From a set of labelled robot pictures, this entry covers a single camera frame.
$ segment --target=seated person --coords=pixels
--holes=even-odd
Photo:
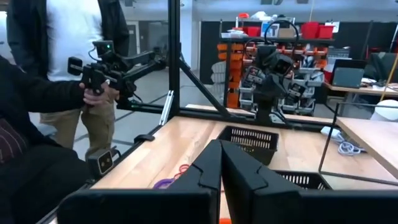
[[[0,223],[36,223],[90,178],[74,150],[46,138],[28,111],[52,113],[100,105],[118,92],[104,83],[100,96],[79,82],[50,82],[0,57]]]

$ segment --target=red storage bin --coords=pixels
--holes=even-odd
[[[319,22],[306,22],[301,26],[303,39],[316,39],[319,31]]]
[[[318,38],[319,39],[332,39],[333,38],[333,28],[334,28],[334,26],[320,25]]]
[[[261,35],[261,27],[243,27],[243,32],[249,37],[259,37]]]

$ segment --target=white floor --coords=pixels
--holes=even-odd
[[[137,83],[137,95],[146,103],[164,104],[165,94],[169,90],[169,74],[168,72],[154,72]],[[184,74],[180,74],[180,105],[187,104],[210,105],[210,102],[202,95],[198,88]],[[346,107],[346,115],[350,117],[369,117],[369,113],[365,110]],[[332,118],[333,113],[323,105],[317,105],[315,108],[315,116]],[[39,114],[32,113],[30,118],[33,123],[39,122]],[[159,123],[159,114],[140,113],[132,111],[116,110],[115,134],[113,144],[121,153],[126,152],[131,146],[133,139],[139,134],[147,134]],[[89,141],[87,130],[84,125],[79,122],[75,136],[74,150],[79,157],[84,158],[86,149],[88,149]]]

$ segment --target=black jacket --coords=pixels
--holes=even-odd
[[[116,53],[127,56],[129,31],[118,0],[98,0],[104,40],[113,40]],[[49,43],[46,0],[10,0],[7,39],[17,65],[47,78]]]
[[[51,113],[81,108],[84,106],[83,90],[78,85],[79,82],[50,82],[35,77],[0,57],[0,113],[15,130],[28,138],[31,146],[58,144],[44,137],[30,122],[28,111]],[[10,216],[8,191],[22,187],[25,181],[29,181],[15,177],[12,186],[4,186],[2,178],[11,172],[9,168],[7,163],[0,164],[0,223],[2,218]]]

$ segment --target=shelf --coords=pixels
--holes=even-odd
[[[221,42],[233,42],[233,43],[246,43],[250,42],[263,42],[263,37],[242,37],[242,38],[220,38]],[[281,38],[281,37],[267,37],[267,40],[277,43],[294,43],[296,38]],[[323,44],[331,45],[334,39],[299,39],[298,44]]]
[[[337,118],[336,124],[398,179],[398,123]]]

